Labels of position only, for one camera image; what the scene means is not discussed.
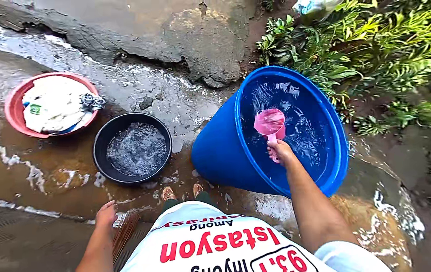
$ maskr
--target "white t-shirt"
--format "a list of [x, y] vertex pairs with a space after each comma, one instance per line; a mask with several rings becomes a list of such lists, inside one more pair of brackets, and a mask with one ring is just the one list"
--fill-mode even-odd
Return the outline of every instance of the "white t-shirt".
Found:
[[226, 215], [209, 204], [187, 201], [160, 215], [121, 271], [390, 270], [356, 244], [330, 242], [313, 255], [260, 219]]

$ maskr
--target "blue barrel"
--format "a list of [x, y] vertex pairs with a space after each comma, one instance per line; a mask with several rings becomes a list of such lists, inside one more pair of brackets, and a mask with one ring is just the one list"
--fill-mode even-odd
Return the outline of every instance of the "blue barrel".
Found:
[[[198, 173], [209, 182], [233, 186], [252, 192], [291, 197], [284, 168], [274, 163], [265, 150], [261, 138], [248, 146], [248, 124], [254, 122], [255, 99], [260, 86], [275, 86], [270, 99], [276, 106], [297, 106], [301, 115], [286, 116], [286, 135], [303, 137], [297, 125], [301, 118], [314, 129], [312, 136], [320, 145], [312, 145], [318, 156], [318, 164], [307, 150], [300, 152], [293, 147], [296, 156], [321, 191], [328, 197], [340, 187], [348, 168], [348, 145], [345, 131], [334, 107], [327, 97], [306, 77], [296, 71], [278, 66], [266, 66], [246, 77], [239, 90], [224, 103], [211, 121], [207, 123], [192, 146], [192, 163]], [[292, 94], [291, 101], [279, 99]]]

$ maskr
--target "laundry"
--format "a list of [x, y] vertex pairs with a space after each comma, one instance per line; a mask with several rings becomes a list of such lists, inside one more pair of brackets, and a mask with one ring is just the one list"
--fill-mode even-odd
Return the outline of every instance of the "laundry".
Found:
[[26, 127], [36, 132], [67, 133], [86, 123], [105, 101], [78, 81], [62, 76], [42, 77], [23, 97]]

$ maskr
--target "wooden stick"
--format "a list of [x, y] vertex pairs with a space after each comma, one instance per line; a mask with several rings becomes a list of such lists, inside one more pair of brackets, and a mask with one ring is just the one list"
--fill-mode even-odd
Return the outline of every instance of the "wooden stick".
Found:
[[128, 240], [133, 236], [133, 232], [139, 219], [139, 213], [128, 211], [122, 222], [120, 222], [120, 226], [113, 238], [113, 263], [116, 262], [123, 250], [123, 247], [125, 247]]

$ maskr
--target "vegetation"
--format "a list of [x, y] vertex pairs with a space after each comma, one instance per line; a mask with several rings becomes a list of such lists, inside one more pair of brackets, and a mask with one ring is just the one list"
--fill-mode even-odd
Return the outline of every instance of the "vegetation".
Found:
[[[431, 0], [385, 7], [344, 0], [309, 26], [290, 15], [270, 18], [257, 47], [261, 63], [288, 66], [317, 84], [359, 135], [431, 126]], [[375, 100], [383, 106], [373, 115], [355, 116], [355, 104]]]
[[274, 0], [262, 0], [261, 5], [267, 11], [273, 11], [274, 9]]

